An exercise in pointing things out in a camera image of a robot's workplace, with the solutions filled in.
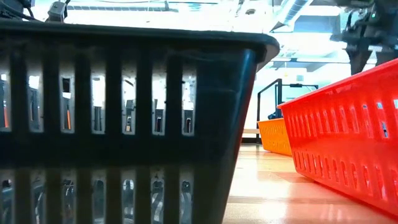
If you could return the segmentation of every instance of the black plastic basket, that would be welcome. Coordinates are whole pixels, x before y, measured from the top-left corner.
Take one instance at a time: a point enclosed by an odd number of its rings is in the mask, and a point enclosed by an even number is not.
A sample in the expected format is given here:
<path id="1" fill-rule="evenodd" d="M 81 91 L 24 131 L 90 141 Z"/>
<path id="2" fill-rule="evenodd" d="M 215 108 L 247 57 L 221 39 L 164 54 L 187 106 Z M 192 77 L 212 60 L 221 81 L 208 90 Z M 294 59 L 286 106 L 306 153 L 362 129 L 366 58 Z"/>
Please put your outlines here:
<path id="1" fill-rule="evenodd" d="M 151 167 L 164 170 L 159 185 L 164 197 L 161 223 L 221 223 L 256 65 L 278 53 L 277 41 L 263 34 L 1 21 L 0 65 L 9 66 L 11 118 L 9 127 L 0 132 L 0 166 L 14 175 L 15 223 L 31 223 L 34 216 L 30 173 L 36 169 L 45 171 L 46 223 L 65 219 L 60 187 L 64 169 L 76 172 L 77 224 L 93 223 L 91 171 L 95 169 L 105 170 L 105 223 L 123 222 L 126 189 L 121 173 L 126 169 L 135 173 L 134 223 L 156 223 L 151 215 L 151 184 L 155 184 Z M 72 132 L 61 128 L 60 75 L 66 60 L 75 73 Z M 133 134 L 123 131 L 122 61 L 136 64 Z M 41 131 L 32 131 L 28 116 L 31 62 L 42 69 Z M 152 67 L 157 63 L 164 63 L 167 71 L 163 134 L 153 132 Z M 102 64 L 106 74 L 103 133 L 92 129 L 91 68 L 96 64 Z M 195 108 L 189 112 L 182 108 L 184 66 L 194 68 L 197 75 Z M 188 124 L 182 116 L 190 117 Z M 183 134 L 184 129 L 193 132 Z M 192 183 L 181 181 L 185 167 L 192 171 Z M 184 190 L 191 191 L 193 199 L 188 221 L 180 218 Z"/>

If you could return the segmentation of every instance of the pipe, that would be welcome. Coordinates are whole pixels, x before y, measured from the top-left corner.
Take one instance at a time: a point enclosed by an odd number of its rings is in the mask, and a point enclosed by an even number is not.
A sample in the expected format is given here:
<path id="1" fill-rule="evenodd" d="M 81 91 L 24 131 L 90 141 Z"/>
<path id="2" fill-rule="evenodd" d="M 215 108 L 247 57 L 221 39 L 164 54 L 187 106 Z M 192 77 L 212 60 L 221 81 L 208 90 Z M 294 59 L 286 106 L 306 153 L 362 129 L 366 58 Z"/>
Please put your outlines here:
<path id="1" fill-rule="evenodd" d="M 302 9 L 309 6 L 313 0 L 283 0 L 277 14 L 276 25 L 271 31 L 283 26 L 291 26 L 300 17 Z"/>

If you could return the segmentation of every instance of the orange plastic basket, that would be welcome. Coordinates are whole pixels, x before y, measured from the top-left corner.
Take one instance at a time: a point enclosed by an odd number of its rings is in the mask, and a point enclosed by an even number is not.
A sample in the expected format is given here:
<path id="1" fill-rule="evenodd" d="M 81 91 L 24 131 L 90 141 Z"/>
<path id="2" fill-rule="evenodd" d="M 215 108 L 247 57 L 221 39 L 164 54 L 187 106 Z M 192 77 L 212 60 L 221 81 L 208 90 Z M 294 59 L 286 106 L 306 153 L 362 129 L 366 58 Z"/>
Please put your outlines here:
<path id="1" fill-rule="evenodd" d="M 297 172 L 398 216 L 398 60 L 280 105 Z"/>
<path id="2" fill-rule="evenodd" d="M 265 150 L 287 156 L 292 155 L 283 118 L 259 121 L 262 146 Z"/>

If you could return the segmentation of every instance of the ventilation duct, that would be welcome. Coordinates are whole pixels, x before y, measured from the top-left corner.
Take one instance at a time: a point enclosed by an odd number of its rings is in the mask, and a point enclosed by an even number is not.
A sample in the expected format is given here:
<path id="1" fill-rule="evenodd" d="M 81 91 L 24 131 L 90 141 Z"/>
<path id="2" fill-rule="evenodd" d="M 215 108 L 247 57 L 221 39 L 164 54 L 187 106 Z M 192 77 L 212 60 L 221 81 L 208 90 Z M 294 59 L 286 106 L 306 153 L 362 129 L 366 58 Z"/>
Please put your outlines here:
<path id="1" fill-rule="evenodd" d="M 284 0 L 280 5 L 277 13 L 276 25 L 271 31 L 281 28 L 283 26 L 293 25 L 299 18 L 302 9 L 309 6 L 313 0 Z"/>

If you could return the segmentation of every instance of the wooden floor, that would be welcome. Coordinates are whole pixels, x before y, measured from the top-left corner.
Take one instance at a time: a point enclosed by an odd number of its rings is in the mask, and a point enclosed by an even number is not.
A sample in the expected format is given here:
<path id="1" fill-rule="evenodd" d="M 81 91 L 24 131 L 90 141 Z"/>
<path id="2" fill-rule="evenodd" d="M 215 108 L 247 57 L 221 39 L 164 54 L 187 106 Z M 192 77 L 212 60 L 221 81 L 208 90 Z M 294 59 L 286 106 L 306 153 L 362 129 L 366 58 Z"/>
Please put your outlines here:
<path id="1" fill-rule="evenodd" d="M 297 174 L 291 157 L 241 147 L 224 224 L 398 223 Z"/>

